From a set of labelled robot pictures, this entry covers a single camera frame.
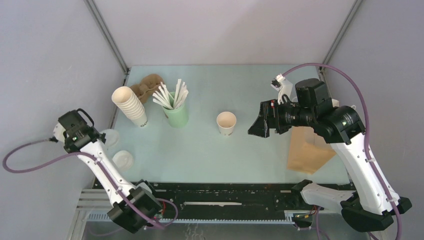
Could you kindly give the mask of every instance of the green container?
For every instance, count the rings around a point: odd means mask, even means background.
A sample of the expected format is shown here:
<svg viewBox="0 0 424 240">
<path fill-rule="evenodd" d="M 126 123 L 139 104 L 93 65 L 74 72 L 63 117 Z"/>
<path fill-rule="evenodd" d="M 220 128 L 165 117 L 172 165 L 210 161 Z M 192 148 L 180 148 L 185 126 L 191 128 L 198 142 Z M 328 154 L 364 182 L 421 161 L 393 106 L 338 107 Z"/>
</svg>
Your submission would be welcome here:
<svg viewBox="0 0 424 240">
<path fill-rule="evenodd" d="M 163 112 L 165 112 L 165 116 L 168 119 L 168 123 L 173 128 L 182 128 L 189 122 L 189 112 L 187 111 L 186 103 L 184 102 L 177 109 L 167 109 L 163 108 Z"/>
</svg>

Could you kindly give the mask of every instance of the white paper cup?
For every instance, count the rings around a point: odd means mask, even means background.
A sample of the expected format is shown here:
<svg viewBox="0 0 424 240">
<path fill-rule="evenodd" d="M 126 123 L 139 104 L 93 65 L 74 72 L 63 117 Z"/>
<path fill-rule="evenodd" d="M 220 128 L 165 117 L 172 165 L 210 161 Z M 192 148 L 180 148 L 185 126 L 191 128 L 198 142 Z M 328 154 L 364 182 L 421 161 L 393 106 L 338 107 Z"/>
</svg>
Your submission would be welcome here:
<svg viewBox="0 0 424 240">
<path fill-rule="evenodd" d="M 229 111 L 221 112 L 218 117 L 216 117 L 219 132 L 224 136 L 230 136 L 233 133 L 236 122 L 236 115 Z"/>
<path fill-rule="evenodd" d="M 139 108 L 135 108 L 135 109 L 131 109 L 131 110 L 123 110 L 122 112 L 129 116 L 129 115 L 135 115 L 135 114 L 141 114 L 145 111 L 144 107 L 139 107 Z"/>
<path fill-rule="evenodd" d="M 125 106 L 117 105 L 117 106 L 121 110 L 126 111 L 126 110 L 131 110 L 131 109 L 134 109 L 134 108 L 140 108 L 140 107 L 143 106 L 143 104 L 142 104 L 142 102 L 140 100 L 137 99 L 137 101 L 134 101 L 134 102 L 132 102 L 132 103 L 130 103 L 128 105 L 125 105 Z"/>
<path fill-rule="evenodd" d="M 112 157 L 112 161 L 121 172 L 124 172 L 133 166 L 134 157 L 128 151 L 122 150 Z"/>
<path fill-rule="evenodd" d="M 127 86 L 118 87 L 112 94 L 112 102 L 116 105 L 125 104 L 131 99 L 133 94 L 133 90 Z"/>
<path fill-rule="evenodd" d="M 147 124 L 147 116 L 145 112 L 143 112 L 143 114 L 139 117 L 131 118 L 127 116 L 127 118 L 130 119 L 137 127 L 142 128 Z"/>
<path fill-rule="evenodd" d="M 138 111 L 135 111 L 135 112 L 133 112 L 133 113 L 125 113 L 125 116 L 127 117 L 127 118 L 139 118 L 141 115 L 143 115 L 145 113 L 145 110 L 144 109 L 140 109 L 140 110 L 138 110 Z"/>
<path fill-rule="evenodd" d="M 112 94 L 112 102 L 136 126 L 144 127 L 147 124 L 145 108 L 131 88 L 127 86 L 118 87 Z"/>
</svg>

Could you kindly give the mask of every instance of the white wall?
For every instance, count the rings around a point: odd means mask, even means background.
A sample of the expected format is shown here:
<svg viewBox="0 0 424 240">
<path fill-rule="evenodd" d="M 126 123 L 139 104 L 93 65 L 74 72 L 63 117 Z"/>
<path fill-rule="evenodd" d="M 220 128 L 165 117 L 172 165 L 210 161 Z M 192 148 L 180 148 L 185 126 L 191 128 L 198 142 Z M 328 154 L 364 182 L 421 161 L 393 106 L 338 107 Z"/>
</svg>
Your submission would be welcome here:
<svg viewBox="0 0 424 240">
<path fill-rule="evenodd" d="M 331 61 L 361 89 L 372 150 L 391 186 L 412 201 L 402 239 L 422 239 L 424 224 L 423 9 L 421 0 L 365 1 Z M 360 105 L 345 79 L 329 72 L 327 80 L 342 104 Z M 396 224 L 389 230 L 394 239 Z"/>
<path fill-rule="evenodd" d="M 101 130 L 113 114 L 110 96 L 123 74 L 82 0 L 0 2 L 0 156 L 46 138 L 58 117 L 83 108 Z M 45 143 L 10 158 L 14 169 L 63 155 Z M 61 240 L 81 189 L 93 175 L 76 157 L 36 172 L 0 169 L 0 238 Z"/>
<path fill-rule="evenodd" d="M 320 62 L 354 0 L 95 2 L 134 66 Z"/>
</svg>

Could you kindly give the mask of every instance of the kraft paper bag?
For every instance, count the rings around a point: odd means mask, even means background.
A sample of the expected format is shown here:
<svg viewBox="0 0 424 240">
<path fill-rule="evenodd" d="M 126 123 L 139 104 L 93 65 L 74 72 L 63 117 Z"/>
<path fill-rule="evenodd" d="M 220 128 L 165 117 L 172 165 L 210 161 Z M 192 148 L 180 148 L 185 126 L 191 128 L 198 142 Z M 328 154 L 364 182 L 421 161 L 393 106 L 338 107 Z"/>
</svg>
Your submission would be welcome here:
<svg viewBox="0 0 424 240">
<path fill-rule="evenodd" d="M 333 106 L 338 107 L 339 101 L 333 99 Z M 335 155 L 336 152 L 330 144 L 314 133 L 312 127 L 293 127 L 287 169 L 314 174 Z"/>
</svg>

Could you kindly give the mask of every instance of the white robotic arm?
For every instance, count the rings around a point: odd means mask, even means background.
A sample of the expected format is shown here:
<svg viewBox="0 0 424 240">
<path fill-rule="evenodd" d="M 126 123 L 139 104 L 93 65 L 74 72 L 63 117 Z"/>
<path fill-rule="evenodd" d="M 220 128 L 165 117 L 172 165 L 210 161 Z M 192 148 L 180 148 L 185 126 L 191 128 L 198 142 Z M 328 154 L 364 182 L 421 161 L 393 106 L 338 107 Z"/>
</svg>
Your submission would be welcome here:
<svg viewBox="0 0 424 240">
<path fill-rule="evenodd" d="M 364 149 L 363 125 L 358 113 L 349 106 L 333 107 L 332 99 L 324 82 L 316 78 L 302 80 L 295 85 L 298 102 L 291 102 L 287 88 L 281 95 L 283 83 L 287 80 L 277 76 L 271 85 L 280 89 L 278 99 L 260 103 L 259 116 L 248 130 L 248 134 L 267 138 L 270 129 L 275 133 L 286 133 L 291 127 L 313 128 L 341 157 L 356 191 L 339 191 L 322 187 L 309 180 L 297 184 L 292 192 L 298 193 L 303 201 L 330 209 L 343 216 L 346 222 L 359 232 L 374 232 L 386 229 L 393 223 L 397 206 L 400 214 L 412 207 L 411 201 L 391 188 L 376 162 L 371 150 L 371 160 L 367 160 Z M 384 184 L 389 189 L 388 197 L 370 164 L 375 164 Z"/>
<path fill-rule="evenodd" d="M 91 121 L 91 126 L 79 112 L 85 114 Z M 91 169 L 105 189 L 112 205 L 112 210 L 107 213 L 109 218 L 131 233 L 136 233 L 146 224 L 163 228 L 152 220 L 162 209 L 162 205 L 153 196 L 153 188 L 146 181 L 134 186 L 121 176 L 105 151 L 104 142 L 107 136 L 94 128 L 90 116 L 84 110 L 77 109 L 59 117 L 58 121 L 53 134 L 58 140 L 64 141 L 64 149 L 68 153 L 84 153 L 77 156 Z"/>
<path fill-rule="evenodd" d="M 363 151 L 364 135 L 358 134 L 350 141 L 351 144 L 349 145 L 344 142 L 331 143 L 331 147 L 340 156 L 347 172 L 352 178 L 362 208 L 367 212 L 377 215 L 383 215 L 384 212 L 390 212 L 393 208 Z M 377 165 L 384 182 L 389 188 L 395 204 L 398 205 L 399 195 L 387 182 L 378 163 L 376 161 L 374 163 Z M 316 183 L 311 183 L 303 188 L 301 195 L 307 204 L 321 206 L 342 214 L 340 202 L 347 201 L 353 196 L 354 192 L 355 191 L 333 190 L 319 186 Z"/>
</svg>

